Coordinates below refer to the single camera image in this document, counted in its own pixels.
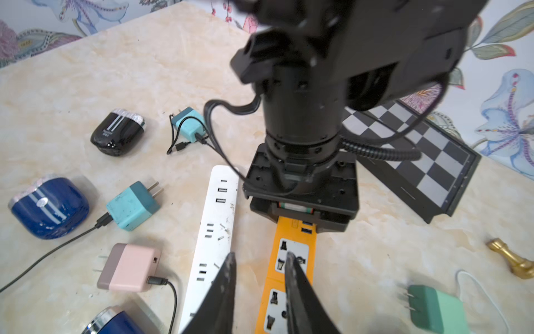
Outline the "white power strip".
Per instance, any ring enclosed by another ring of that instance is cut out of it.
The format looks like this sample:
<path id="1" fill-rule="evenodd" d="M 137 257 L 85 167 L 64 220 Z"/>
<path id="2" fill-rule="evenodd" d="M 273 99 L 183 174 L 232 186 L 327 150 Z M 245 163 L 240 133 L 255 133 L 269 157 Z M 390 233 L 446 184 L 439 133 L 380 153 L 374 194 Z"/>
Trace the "white power strip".
<path id="1" fill-rule="evenodd" d="M 196 314 L 230 252 L 238 188 L 239 178 L 230 167 L 212 168 L 179 323 L 180 333 Z"/>

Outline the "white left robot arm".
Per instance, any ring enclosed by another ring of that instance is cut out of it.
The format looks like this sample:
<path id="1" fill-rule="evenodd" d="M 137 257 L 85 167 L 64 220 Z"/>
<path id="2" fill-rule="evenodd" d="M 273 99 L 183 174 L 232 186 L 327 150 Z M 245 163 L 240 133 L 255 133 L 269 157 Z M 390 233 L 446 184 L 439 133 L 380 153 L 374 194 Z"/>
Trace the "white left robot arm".
<path id="1" fill-rule="evenodd" d="M 359 210 L 356 160 L 392 157 L 343 126 L 433 83 L 446 84 L 484 1 L 236 1 L 264 31 L 232 58 L 255 105 L 265 142 L 243 192 L 273 221 L 295 218 L 342 232 Z"/>

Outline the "black electric shaver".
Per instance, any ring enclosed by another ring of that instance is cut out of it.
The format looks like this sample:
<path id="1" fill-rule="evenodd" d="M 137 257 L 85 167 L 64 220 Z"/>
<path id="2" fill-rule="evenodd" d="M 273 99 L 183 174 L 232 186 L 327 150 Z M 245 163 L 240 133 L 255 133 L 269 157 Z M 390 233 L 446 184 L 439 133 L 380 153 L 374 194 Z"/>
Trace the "black electric shaver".
<path id="1" fill-rule="evenodd" d="M 90 142 L 111 157 L 129 153 L 145 132 L 146 122 L 140 114 L 126 109 L 114 109 L 97 126 Z"/>

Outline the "green usb charger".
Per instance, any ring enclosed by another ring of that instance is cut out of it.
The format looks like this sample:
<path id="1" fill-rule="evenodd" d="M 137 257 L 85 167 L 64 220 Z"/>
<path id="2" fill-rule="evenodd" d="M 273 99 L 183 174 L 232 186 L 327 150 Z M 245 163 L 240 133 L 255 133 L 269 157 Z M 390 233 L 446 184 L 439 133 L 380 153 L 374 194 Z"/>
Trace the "green usb charger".
<path id="1" fill-rule="evenodd" d="M 431 333 L 471 333 L 463 303 L 455 296 L 427 285 L 406 289 L 411 322 Z"/>

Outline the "pink usb charger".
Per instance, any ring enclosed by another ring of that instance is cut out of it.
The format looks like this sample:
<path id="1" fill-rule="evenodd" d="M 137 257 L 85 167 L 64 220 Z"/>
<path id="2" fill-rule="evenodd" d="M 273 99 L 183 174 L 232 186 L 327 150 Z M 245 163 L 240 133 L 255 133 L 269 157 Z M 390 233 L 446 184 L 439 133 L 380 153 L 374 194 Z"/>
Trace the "pink usb charger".
<path id="1" fill-rule="evenodd" d="M 121 292 L 146 292 L 147 280 L 156 273 L 161 251 L 135 244 L 116 244 L 97 280 L 97 288 Z"/>

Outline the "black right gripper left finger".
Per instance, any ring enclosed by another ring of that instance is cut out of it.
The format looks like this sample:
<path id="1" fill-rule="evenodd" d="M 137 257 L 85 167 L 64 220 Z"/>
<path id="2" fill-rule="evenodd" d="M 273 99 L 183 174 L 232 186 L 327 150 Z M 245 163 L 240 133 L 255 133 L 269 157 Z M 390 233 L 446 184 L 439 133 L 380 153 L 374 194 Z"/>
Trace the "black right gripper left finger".
<path id="1" fill-rule="evenodd" d="M 230 252 L 182 333 L 232 333 L 236 278 L 236 257 Z"/>

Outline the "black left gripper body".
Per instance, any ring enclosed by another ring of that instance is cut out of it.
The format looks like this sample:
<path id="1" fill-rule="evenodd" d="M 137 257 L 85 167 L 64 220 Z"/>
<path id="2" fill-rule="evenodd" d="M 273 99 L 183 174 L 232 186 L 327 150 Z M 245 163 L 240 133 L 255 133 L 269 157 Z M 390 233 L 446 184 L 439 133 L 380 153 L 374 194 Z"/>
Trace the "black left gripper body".
<path id="1" fill-rule="evenodd" d="M 243 193 L 252 212 L 276 222 L 293 218 L 316 226 L 318 233 L 343 232 L 360 208 L 356 158 L 339 153 L 327 170 L 311 182 L 284 180 L 268 159 L 266 144 L 258 146 Z"/>

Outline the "teal usb charger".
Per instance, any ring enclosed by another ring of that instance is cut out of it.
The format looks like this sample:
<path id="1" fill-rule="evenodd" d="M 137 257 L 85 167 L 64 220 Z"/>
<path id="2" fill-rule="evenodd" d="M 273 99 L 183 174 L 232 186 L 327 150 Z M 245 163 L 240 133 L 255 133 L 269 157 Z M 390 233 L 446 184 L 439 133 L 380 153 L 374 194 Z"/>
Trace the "teal usb charger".
<path id="1" fill-rule="evenodd" d="M 188 118 L 180 128 L 180 134 L 189 142 L 195 143 L 197 141 L 195 135 L 199 134 L 206 136 L 207 132 L 200 123 L 205 125 L 204 117 L 191 107 L 186 107 L 177 115 L 171 118 L 172 125 L 178 129 L 184 118 Z"/>
<path id="2" fill-rule="evenodd" d="M 149 187 L 135 182 L 107 203 L 107 212 L 119 228 L 131 232 L 160 210 L 156 195 L 162 190 L 159 182 Z"/>

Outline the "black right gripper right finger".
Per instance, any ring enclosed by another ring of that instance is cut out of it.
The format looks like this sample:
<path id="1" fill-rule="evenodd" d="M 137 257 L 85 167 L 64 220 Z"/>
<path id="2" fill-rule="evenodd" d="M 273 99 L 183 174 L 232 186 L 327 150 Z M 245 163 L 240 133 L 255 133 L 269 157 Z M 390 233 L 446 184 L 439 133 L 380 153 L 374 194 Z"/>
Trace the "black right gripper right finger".
<path id="1" fill-rule="evenodd" d="M 288 333 L 340 334 L 292 252 L 286 255 L 285 289 Z"/>

